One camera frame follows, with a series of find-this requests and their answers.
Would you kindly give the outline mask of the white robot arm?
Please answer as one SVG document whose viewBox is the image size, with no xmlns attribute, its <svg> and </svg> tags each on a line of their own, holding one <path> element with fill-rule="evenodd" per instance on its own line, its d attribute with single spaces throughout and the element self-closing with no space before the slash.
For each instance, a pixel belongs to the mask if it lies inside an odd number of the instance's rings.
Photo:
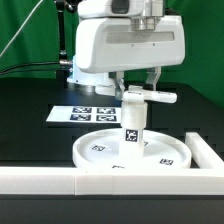
<svg viewBox="0 0 224 224">
<path fill-rule="evenodd" d="M 120 98 L 124 73 L 145 69 L 154 90 L 164 66 L 185 57 L 182 18 L 164 0 L 82 0 L 68 83 Z"/>
</svg>

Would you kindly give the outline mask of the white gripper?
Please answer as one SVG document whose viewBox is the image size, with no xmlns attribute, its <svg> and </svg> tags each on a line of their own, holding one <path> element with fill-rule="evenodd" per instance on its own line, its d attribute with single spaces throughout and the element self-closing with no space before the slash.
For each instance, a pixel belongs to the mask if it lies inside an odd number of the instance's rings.
<svg viewBox="0 0 224 224">
<path fill-rule="evenodd" d="M 118 71 L 149 68 L 146 83 L 155 91 L 160 66 L 184 60 L 182 18 L 167 15 L 164 0 L 82 0 L 78 16 L 76 64 L 87 73 L 110 72 L 117 100 L 125 90 Z"/>
</svg>

